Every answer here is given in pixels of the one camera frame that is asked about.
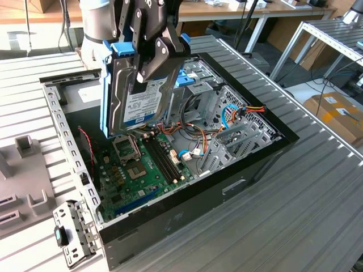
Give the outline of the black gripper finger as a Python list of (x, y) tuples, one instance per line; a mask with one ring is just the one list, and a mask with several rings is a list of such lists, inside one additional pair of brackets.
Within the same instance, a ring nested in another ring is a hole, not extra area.
[(130, 42), (133, 36), (132, 30), (130, 29), (130, 23), (133, 15), (133, 1), (118, 1), (117, 15), (119, 17), (118, 27), (120, 37), (123, 38), (124, 42)]
[(149, 81), (169, 78), (172, 73), (177, 73), (191, 52), (188, 42), (176, 32), (178, 19), (176, 25), (168, 19), (160, 36), (146, 39), (142, 37), (142, 11), (137, 9), (136, 15), (136, 29), (132, 30), (131, 40), (134, 49), (133, 74), (129, 80), (131, 95), (143, 92)]

